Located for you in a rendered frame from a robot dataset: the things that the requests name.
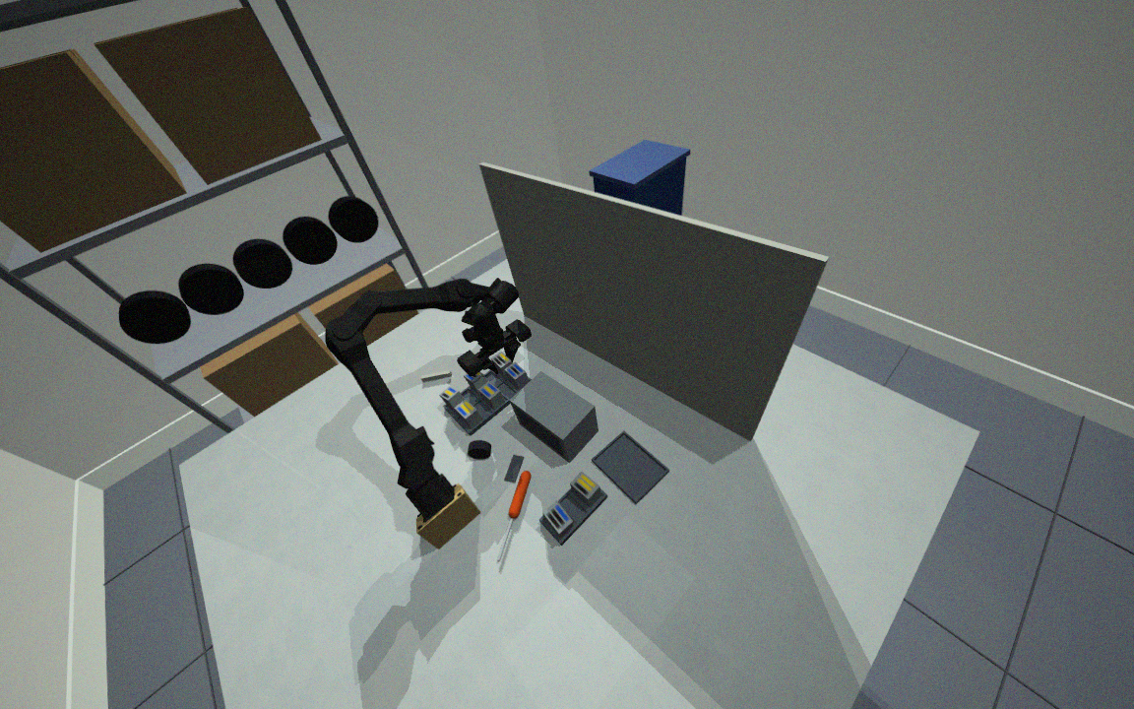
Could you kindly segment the black short cylinder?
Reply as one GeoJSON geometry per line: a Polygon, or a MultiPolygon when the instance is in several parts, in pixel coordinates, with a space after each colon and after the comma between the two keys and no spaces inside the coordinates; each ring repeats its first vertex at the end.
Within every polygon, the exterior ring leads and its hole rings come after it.
{"type": "Polygon", "coordinates": [[[489,441],[482,441],[482,440],[469,441],[469,449],[468,449],[469,458],[476,461],[484,461],[490,457],[490,453],[491,453],[491,445],[489,444],[489,441]]]}

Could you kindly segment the orange-handled screwdriver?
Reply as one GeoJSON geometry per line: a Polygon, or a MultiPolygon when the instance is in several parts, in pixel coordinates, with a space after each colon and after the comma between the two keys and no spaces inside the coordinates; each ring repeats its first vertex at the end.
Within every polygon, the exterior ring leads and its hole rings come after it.
{"type": "Polygon", "coordinates": [[[519,516],[522,504],[524,503],[524,495],[527,493],[527,489],[530,487],[530,480],[531,480],[531,473],[528,471],[523,471],[521,473],[521,480],[518,481],[518,486],[516,488],[516,493],[514,493],[513,501],[510,503],[510,508],[508,512],[510,516],[510,522],[507,527],[507,534],[503,535],[503,543],[501,543],[501,549],[498,552],[498,562],[500,562],[501,552],[503,552],[503,547],[505,545],[507,545],[507,538],[510,533],[511,522],[513,520],[517,520],[517,517],[519,516]]]}

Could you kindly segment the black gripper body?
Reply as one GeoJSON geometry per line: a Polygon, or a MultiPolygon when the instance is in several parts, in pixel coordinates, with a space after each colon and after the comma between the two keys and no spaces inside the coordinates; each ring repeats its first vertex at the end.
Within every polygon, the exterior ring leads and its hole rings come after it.
{"type": "Polygon", "coordinates": [[[528,340],[532,336],[528,326],[524,326],[522,320],[514,320],[509,326],[505,327],[507,329],[501,329],[498,323],[498,328],[494,329],[489,335],[479,335],[479,341],[481,341],[482,349],[477,354],[473,352],[465,352],[462,357],[458,357],[458,364],[465,370],[467,375],[476,375],[479,371],[490,363],[490,356],[496,354],[496,352],[503,349],[505,346],[513,346],[514,343],[528,340]]]}

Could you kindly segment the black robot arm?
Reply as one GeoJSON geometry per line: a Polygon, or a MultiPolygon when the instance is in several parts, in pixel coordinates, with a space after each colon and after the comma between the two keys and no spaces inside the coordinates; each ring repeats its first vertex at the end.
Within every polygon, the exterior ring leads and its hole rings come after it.
{"type": "MultiPolygon", "coordinates": [[[[406,496],[421,512],[423,522],[445,510],[455,499],[455,491],[445,473],[438,473],[433,461],[435,449],[429,440],[426,427],[414,429],[398,407],[397,400],[379,375],[369,357],[363,331],[378,313],[440,309],[465,311],[462,322],[472,326],[462,331],[468,343],[479,341],[479,335],[489,335],[498,328],[498,316],[503,313],[519,293],[507,280],[499,278],[490,287],[479,286],[467,279],[447,280],[441,286],[417,289],[388,289],[364,292],[359,299],[335,316],[327,324],[327,349],[349,369],[352,378],[358,382],[376,417],[383,423],[395,450],[398,466],[398,484],[408,488],[406,496]],[[482,299],[482,301],[481,301],[482,299]],[[479,302],[480,301],[480,302],[479,302]],[[475,331],[473,330],[475,328],[475,331]]],[[[479,346],[482,347],[481,341],[479,346]]]]}

